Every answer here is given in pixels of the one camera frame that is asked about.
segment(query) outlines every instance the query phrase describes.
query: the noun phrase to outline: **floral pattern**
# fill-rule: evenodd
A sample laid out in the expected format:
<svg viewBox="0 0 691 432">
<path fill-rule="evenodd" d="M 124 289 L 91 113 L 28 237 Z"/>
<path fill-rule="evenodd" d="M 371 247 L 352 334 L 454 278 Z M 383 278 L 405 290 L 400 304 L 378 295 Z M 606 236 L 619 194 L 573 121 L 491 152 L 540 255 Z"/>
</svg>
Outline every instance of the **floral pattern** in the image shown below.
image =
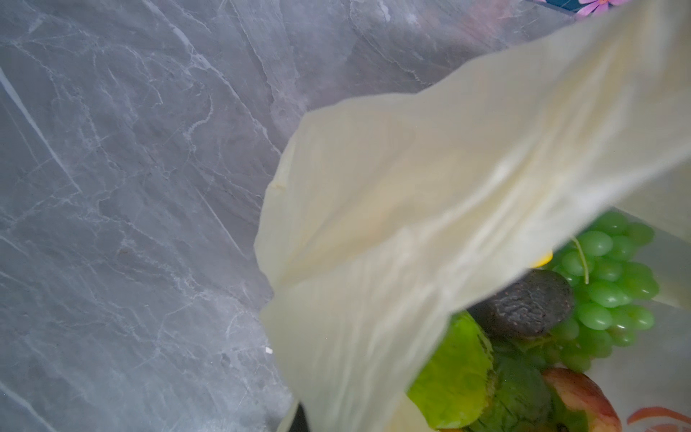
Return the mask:
<svg viewBox="0 0 691 432">
<path fill-rule="evenodd" d="M 630 0 L 532 0 L 554 8 L 573 12 L 577 17 L 600 15 L 607 12 L 610 6 L 621 6 Z"/>
</svg>

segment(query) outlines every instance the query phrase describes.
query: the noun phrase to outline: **avocado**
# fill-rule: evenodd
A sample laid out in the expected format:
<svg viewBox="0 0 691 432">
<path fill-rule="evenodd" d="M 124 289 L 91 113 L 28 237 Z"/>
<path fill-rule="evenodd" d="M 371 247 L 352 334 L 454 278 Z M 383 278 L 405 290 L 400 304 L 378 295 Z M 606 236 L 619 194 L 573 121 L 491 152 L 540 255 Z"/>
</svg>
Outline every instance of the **avocado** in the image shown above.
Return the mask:
<svg viewBox="0 0 691 432">
<path fill-rule="evenodd" d="M 574 292 L 551 270 L 531 270 L 468 311 L 492 337 L 537 337 L 571 315 Z"/>
</svg>

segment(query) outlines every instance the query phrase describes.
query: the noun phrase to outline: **marble countertop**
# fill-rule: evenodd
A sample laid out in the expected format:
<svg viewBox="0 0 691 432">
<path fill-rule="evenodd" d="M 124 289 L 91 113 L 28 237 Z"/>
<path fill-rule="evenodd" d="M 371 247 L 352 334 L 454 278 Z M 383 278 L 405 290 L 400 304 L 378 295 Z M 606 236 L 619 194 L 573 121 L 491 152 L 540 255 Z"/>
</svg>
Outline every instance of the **marble countertop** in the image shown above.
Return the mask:
<svg viewBox="0 0 691 432">
<path fill-rule="evenodd" d="M 271 431 L 262 195 L 304 112 L 570 22 L 523 0 L 0 2 L 3 431 Z"/>
</svg>

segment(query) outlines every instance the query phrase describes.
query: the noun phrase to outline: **green leafy vegetable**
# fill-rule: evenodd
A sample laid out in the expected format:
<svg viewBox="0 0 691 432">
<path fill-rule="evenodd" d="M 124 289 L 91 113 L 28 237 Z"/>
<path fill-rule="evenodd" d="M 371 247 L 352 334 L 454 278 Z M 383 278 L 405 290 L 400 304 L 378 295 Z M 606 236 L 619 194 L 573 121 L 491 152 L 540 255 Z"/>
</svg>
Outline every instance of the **green leafy vegetable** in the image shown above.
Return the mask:
<svg viewBox="0 0 691 432">
<path fill-rule="evenodd" d="M 494 387 L 492 345 L 467 312 L 456 314 L 442 342 L 408 390 L 432 429 L 458 429 L 488 406 Z"/>
<path fill-rule="evenodd" d="M 527 432 L 548 422 L 552 395 L 537 368 L 521 357 L 497 355 L 495 372 L 491 405 L 468 431 Z"/>
</svg>

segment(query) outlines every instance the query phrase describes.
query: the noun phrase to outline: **apple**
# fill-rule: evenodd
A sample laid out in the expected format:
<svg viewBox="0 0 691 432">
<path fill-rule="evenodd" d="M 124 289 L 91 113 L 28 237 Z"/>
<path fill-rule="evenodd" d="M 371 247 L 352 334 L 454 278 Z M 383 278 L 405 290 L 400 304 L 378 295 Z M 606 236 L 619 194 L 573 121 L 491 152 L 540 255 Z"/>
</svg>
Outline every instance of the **apple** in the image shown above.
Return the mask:
<svg viewBox="0 0 691 432">
<path fill-rule="evenodd" d="M 621 432 L 612 404 L 592 379 L 566 368 L 546 369 L 542 377 L 569 410 L 585 411 L 589 432 Z"/>
</svg>

